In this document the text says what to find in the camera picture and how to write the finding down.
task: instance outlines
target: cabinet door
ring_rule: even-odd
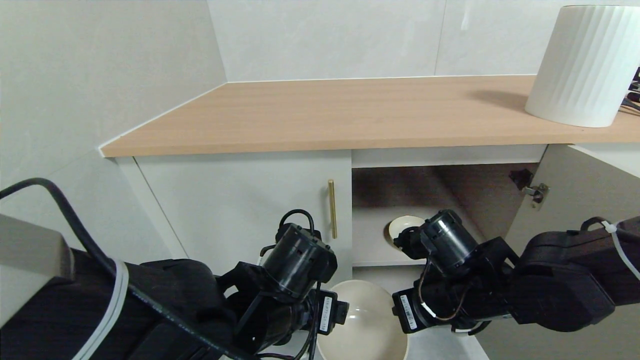
[[[287,211],[301,208],[338,257],[328,286],[351,278],[351,152],[279,152],[136,158],[191,259],[224,274],[255,263]],[[328,180],[335,183],[332,238]],[[289,221],[307,226],[302,215]]]
[[[615,222],[640,215],[640,178],[592,155],[577,146],[549,145],[533,184],[545,183],[550,192],[539,211],[525,199],[506,237],[518,254],[544,231],[578,229],[593,216]],[[640,151],[635,161],[640,165]],[[477,337],[492,360],[637,359],[638,328],[636,304],[617,307],[599,324],[577,332],[501,320]]]

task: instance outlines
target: gold handle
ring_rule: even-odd
[[[331,210],[331,234],[332,238],[338,238],[338,223],[335,218],[335,185],[333,179],[329,180],[329,208]]]

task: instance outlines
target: door hinge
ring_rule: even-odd
[[[538,186],[531,186],[533,180],[533,173],[528,169],[514,170],[509,173],[509,178],[516,184],[518,190],[525,195],[532,197],[531,207],[540,210],[542,204],[549,193],[549,187],[546,184],[540,183]]]

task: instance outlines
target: bowl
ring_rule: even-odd
[[[391,295],[368,281],[348,280],[334,286],[340,301],[349,303],[344,325],[319,336],[324,360],[406,360],[408,336],[392,313]]]
[[[395,239],[403,230],[413,226],[420,226],[422,224],[424,224],[424,219],[421,217],[405,215],[403,217],[396,218],[389,224],[389,236],[391,236],[392,239]]]

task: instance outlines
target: barcode label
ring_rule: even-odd
[[[331,304],[333,299],[331,297],[324,297],[324,304],[322,306],[322,317],[320,318],[320,331],[329,330],[329,316],[331,315]]]
[[[402,307],[404,308],[404,314],[406,315],[406,319],[409,321],[409,328],[411,330],[417,329],[418,324],[415,323],[415,318],[413,317],[413,311],[411,311],[411,306],[409,306],[409,299],[406,297],[406,295],[401,295],[400,301],[402,302]]]

